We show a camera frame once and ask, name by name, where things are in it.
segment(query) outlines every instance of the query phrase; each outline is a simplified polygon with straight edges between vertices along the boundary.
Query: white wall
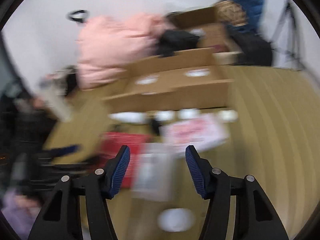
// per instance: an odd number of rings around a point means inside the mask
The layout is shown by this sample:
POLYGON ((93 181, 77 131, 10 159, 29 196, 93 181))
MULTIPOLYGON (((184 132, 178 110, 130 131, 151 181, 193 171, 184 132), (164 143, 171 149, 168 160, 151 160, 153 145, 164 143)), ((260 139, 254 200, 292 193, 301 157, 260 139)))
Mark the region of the white wall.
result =
POLYGON ((303 12, 298 9, 297 22, 300 28, 302 61, 320 82, 320 39, 303 12))
MULTIPOLYGON (((7 49, 26 84, 37 91, 41 76, 66 65, 76 64, 76 38, 80 26, 66 14, 87 9, 90 16, 111 15, 124 19, 141 11, 166 13, 171 10, 209 6, 217 0, 24 0, 3 29, 7 49)), ((266 0, 261 29, 266 39, 274 31, 284 0, 266 0)), ((286 48, 286 32, 278 44, 286 48)), ((284 65, 277 55, 276 66, 284 65)))

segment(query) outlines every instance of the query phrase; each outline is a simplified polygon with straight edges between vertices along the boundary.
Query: pink bag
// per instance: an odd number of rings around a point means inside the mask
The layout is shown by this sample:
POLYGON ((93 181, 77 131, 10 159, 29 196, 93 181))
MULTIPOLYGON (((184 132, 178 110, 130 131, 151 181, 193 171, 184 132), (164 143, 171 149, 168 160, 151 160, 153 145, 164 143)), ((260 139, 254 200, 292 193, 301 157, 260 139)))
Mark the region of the pink bag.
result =
POLYGON ((125 22, 107 16, 89 19, 78 38, 79 87, 92 89, 116 80, 124 71, 121 65, 154 54, 165 29, 163 17, 145 13, 125 22))

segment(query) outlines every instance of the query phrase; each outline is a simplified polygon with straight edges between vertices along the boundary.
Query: black bag handle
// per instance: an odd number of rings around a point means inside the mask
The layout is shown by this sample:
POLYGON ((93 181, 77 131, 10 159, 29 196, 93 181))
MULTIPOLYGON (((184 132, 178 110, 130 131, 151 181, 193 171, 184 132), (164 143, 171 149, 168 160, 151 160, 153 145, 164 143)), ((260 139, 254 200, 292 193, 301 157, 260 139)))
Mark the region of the black bag handle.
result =
POLYGON ((89 12, 87 10, 72 11, 67 15, 70 21, 73 21, 76 23, 85 23, 88 16, 89 16, 89 12))

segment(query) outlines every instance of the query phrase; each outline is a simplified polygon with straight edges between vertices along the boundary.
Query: cardboard box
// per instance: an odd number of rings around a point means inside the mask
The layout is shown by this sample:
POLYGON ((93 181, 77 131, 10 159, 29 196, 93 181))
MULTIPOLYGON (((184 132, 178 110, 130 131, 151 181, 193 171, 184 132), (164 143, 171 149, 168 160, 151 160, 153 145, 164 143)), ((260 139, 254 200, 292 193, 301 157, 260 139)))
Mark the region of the cardboard box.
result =
POLYGON ((111 113, 225 107, 228 79, 211 48, 152 56, 126 66, 121 88, 104 100, 111 113))
POLYGON ((198 47, 211 47, 220 65, 232 65, 237 54, 242 53, 240 47, 227 37, 223 24, 218 20, 215 6, 174 13, 170 16, 170 21, 182 30, 202 29, 206 35, 199 41, 198 47))

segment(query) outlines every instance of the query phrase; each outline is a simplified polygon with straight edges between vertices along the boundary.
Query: white label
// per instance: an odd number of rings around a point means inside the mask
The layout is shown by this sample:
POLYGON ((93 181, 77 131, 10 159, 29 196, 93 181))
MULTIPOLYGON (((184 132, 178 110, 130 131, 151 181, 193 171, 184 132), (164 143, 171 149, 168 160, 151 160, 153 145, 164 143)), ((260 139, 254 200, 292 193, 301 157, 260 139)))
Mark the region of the white label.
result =
POLYGON ((210 70, 208 68, 190 70, 185 73, 187 77, 203 77, 209 75, 210 70))
POLYGON ((155 83, 158 80, 159 75, 150 75, 145 78, 139 79, 136 81, 137 85, 148 85, 155 83))

